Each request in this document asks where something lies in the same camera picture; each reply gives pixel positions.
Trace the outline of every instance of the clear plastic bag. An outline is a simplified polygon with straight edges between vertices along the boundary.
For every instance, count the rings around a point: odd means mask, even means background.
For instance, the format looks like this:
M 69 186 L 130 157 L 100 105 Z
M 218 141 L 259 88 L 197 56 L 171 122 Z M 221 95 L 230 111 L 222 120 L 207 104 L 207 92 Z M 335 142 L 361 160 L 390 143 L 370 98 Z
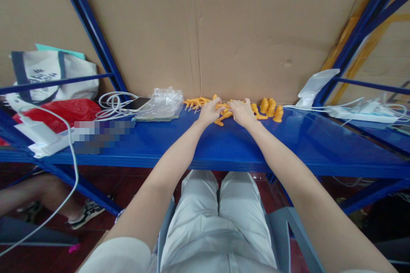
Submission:
M 340 72 L 340 69 L 329 69 L 319 73 L 315 73 L 309 78 L 305 86 L 302 88 L 298 97 L 300 98 L 297 107 L 311 107 L 316 95 L 320 90 Z
M 168 122 L 181 113 L 184 94 L 173 87 L 154 89 L 152 100 L 132 119 L 137 122 Z

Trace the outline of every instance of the phone screen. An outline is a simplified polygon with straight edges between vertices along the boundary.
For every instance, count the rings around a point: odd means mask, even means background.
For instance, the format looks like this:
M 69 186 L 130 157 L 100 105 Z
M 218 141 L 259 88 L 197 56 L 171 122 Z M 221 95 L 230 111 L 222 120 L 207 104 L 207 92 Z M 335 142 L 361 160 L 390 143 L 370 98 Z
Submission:
M 408 125 L 392 125 L 392 127 L 406 131 L 406 132 L 410 132 L 410 126 Z
M 130 102 L 129 104 L 125 105 L 121 109 L 127 109 L 127 110 L 138 110 L 142 106 L 144 106 L 147 102 L 149 102 L 151 98 L 148 97 L 138 97 L 134 101 Z

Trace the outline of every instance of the floor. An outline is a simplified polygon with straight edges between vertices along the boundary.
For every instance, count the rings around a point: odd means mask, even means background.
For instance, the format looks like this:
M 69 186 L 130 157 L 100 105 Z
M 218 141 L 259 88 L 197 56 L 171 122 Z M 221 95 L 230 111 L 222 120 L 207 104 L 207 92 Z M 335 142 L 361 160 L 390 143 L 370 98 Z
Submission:
M 0 164 L 0 189 L 14 182 L 30 171 L 32 166 L 24 163 L 3 163 Z M 80 173 L 88 181 L 106 194 L 115 196 L 115 201 L 121 207 L 126 207 L 133 195 L 143 184 L 151 169 L 147 168 L 124 168 L 124 167 L 100 167 L 81 166 Z M 219 184 L 226 175 L 225 172 L 214 172 Z M 263 173 L 253 173 L 253 177 L 259 188 L 263 204 L 267 213 L 271 213 L 279 208 L 288 205 L 288 201 L 283 195 L 280 184 L 270 184 Z M 176 201 L 181 196 L 181 181 L 174 193 Z M 84 197 L 76 193 L 74 197 L 79 202 L 84 202 Z M 50 212 L 43 210 L 36 220 L 38 224 L 48 218 Z M 17 247 L 0 258 L 0 268 L 3 273 L 74 273 L 85 257 L 92 250 L 94 245 L 101 238 L 103 233 L 111 229 L 115 217 L 108 212 L 103 212 L 93 220 L 89 221 L 81 229 L 71 230 L 65 224 L 65 218 L 57 215 L 47 226 L 49 228 L 72 234 L 79 238 L 81 247 L 78 251 L 68 253 L 68 247 Z M 307 273 L 307 265 L 303 255 L 296 243 L 291 241 L 292 252 L 292 272 Z

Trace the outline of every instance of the hand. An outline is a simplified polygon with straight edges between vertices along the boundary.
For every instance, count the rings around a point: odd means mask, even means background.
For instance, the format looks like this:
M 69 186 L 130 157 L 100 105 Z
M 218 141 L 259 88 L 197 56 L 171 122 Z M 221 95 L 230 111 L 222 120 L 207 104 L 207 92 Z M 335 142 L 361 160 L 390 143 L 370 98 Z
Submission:
M 230 107 L 229 111 L 234 114 L 234 120 L 245 129 L 248 130 L 252 125 L 258 122 L 253 114 L 249 98 L 245 98 L 244 102 L 234 100 L 228 102 L 228 105 Z
M 198 121 L 206 126 L 216 121 L 219 118 L 221 111 L 225 109 L 225 107 L 220 107 L 215 110 L 215 107 L 218 103 L 222 103 L 222 100 L 219 97 L 204 104 L 201 113 L 199 114 Z

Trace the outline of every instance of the white plastic bag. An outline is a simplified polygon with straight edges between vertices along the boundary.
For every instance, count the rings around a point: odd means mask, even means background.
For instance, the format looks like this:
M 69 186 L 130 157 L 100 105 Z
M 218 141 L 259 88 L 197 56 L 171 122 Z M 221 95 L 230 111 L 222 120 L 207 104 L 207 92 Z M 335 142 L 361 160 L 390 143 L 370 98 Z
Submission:
M 173 87 L 154 89 L 152 100 L 148 102 L 132 120 L 137 122 L 168 122 L 179 117 L 184 94 Z
M 54 81 L 66 78 L 93 76 L 97 74 L 95 64 L 61 51 L 12 52 L 16 84 Z M 10 106 L 19 111 L 29 110 L 33 105 L 43 105 L 55 100 L 94 99 L 97 96 L 99 80 L 88 80 L 60 86 L 6 95 Z
M 315 73 L 309 78 L 298 97 L 297 107 L 311 107 L 318 92 L 340 72 L 340 69 L 329 69 Z

